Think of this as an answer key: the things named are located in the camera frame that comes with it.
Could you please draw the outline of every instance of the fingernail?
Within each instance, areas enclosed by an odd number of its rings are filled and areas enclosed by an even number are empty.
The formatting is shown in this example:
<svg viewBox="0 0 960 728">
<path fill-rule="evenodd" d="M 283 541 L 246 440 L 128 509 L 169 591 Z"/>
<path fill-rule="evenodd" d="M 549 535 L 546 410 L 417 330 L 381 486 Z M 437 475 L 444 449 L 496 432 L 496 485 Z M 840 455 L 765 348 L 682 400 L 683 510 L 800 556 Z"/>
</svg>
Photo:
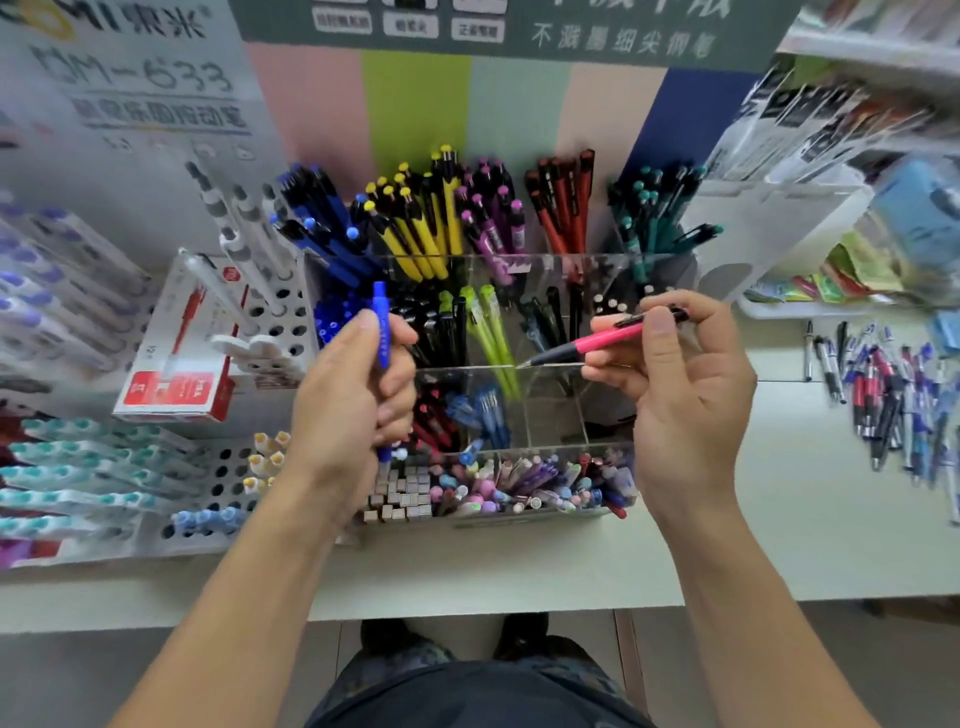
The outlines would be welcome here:
<svg viewBox="0 0 960 728">
<path fill-rule="evenodd" d="M 361 310 L 360 313 L 356 315 L 355 320 L 359 322 L 360 328 L 380 327 L 380 322 L 377 320 L 376 314 L 368 308 Z"/>
<path fill-rule="evenodd" d="M 643 317 L 643 325 L 654 333 L 669 333 L 677 328 L 673 313 L 665 306 L 656 306 L 647 311 Z"/>
</svg>

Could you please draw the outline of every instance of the white counter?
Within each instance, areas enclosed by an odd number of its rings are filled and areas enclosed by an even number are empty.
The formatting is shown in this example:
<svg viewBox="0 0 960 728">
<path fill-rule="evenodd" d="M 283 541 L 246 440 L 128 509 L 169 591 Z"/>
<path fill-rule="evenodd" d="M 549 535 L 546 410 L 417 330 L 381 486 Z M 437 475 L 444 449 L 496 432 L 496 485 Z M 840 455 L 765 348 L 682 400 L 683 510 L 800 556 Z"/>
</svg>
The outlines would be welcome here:
<svg viewBox="0 0 960 728">
<path fill-rule="evenodd" d="M 924 340 L 887 317 L 902 343 Z M 818 324 L 832 330 L 837 321 Z M 960 593 L 960 529 L 943 491 L 913 488 L 892 457 L 872 473 L 847 408 L 802 383 L 803 322 L 743 322 L 761 382 L 737 464 L 751 527 L 797 599 Z M 170 626 L 216 559 L 22 570 L 0 579 L 0 633 Z M 626 521 L 374 533 L 337 549 L 310 618 L 562 611 L 683 603 L 642 504 Z"/>
</svg>

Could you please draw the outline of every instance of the color stripe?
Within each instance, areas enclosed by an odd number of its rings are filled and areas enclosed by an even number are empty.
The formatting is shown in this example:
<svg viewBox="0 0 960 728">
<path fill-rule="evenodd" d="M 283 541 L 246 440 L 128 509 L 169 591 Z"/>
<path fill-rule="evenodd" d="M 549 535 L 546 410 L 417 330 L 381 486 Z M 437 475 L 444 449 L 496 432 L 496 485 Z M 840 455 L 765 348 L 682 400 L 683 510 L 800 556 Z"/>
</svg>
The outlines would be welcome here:
<svg viewBox="0 0 960 728">
<path fill-rule="evenodd" d="M 503 159 L 517 187 L 553 156 L 570 63 L 474 57 L 466 159 Z"/>
<path fill-rule="evenodd" d="M 426 169 L 430 152 L 441 144 L 452 144 L 463 152 L 467 145 L 469 57 L 361 53 L 373 159 L 379 174 L 392 177 L 402 161 Z"/>
<path fill-rule="evenodd" d="M 665 68 L 574 64 L 557 132 L 557 155 L 596 151 L 595 204 L 606 201 L 607 180 L 619 176 L 627 162 L 665 74 Z"/>
<path fill-rule="evenodd" d="M 623 177 L 634 177 L 644 164 L 703 164 L 758 78 L 755 73 L 670 68 Z"/>
<path fill-rule="evenodd" d="M 361 52 L 246 43 L 290 161 L 320 164 L 344 197 L 375 178 Z"/>
</svg>

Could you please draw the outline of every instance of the floor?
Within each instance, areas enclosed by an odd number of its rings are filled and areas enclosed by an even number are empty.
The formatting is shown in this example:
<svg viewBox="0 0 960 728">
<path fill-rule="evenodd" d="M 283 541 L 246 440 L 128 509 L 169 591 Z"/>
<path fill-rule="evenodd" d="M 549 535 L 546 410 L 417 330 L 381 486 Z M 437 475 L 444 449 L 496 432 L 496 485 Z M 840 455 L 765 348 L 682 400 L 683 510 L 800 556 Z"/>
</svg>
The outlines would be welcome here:
<svg viewBox="0 0 960 728">
<path fill-rule="evenodd" d="M 960 725 L 960 627 L 874 619 L 849 603 L 804 610 L 884 728 Z M 411 626 L 461 659 L 488 657 L 498 616 L 414 619 Z M 651 716 L 660 728 L 716 728 L 682 608 L 633 610 Z M 551 615 L 551 631 L 579 642 L 623 683 L 612 612 Z M 167 630 L 0 637 L 0 725 L 102 728 L 166 639 Z M 278 723 L 302 726 L 359 646 L 356 622 L 307 626 Z"/>
</svg>

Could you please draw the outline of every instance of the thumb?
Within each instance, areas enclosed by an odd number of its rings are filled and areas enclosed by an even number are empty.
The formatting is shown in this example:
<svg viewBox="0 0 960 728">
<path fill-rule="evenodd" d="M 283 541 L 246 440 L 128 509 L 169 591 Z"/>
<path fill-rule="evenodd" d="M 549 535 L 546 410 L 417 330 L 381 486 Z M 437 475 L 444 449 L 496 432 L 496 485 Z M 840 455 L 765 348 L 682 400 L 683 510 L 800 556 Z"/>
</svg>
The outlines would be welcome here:
<svg viewBox="0 0 960 728">
<path fill-rule="evenodd" d="M 321 352 L 324 364 L 341 376 L 366 382 L 380 346 L 380 322 L 368 308 L 361 310 Z"/>
<path fill-rule="evenodd" d="M 692 392 L 673 313 L 663 306 L 643 317 L 643 360 L 654 398 L 682 399 Z"/>
</svg>

